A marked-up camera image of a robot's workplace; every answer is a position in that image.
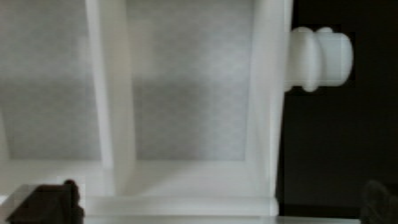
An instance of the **plastic compartment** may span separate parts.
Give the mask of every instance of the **plastic compartment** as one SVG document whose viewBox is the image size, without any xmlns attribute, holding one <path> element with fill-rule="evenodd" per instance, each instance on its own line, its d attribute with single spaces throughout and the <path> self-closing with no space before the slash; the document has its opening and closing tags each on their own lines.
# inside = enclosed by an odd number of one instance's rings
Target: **plastic compartment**
<svg viewBox="0 0 398 224">
<path fill-rule="evenodd" d="M 100 155 L 2 162 L 0 193 L 78 177 L 91 215 L 274 216 L 292 1 L 87 0 L 86 9 Z"/>
</svg>

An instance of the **white plastic panel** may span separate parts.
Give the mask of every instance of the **white plastic panel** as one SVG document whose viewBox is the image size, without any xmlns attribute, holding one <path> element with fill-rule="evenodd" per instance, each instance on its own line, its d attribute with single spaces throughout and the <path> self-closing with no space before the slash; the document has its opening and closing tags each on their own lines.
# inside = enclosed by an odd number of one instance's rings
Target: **white plastic panel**
<svg viewBox="0 0 398 224">
<path fill-rule="evenodd" d="M 139 159 L 244 160 L 253 0 L 126 0 Z"/>
<path fill-rule="evenodd" d="M 13 159 L 98 159 L 84 0 L 0 0 L 0 109 Z"/>
</svg>

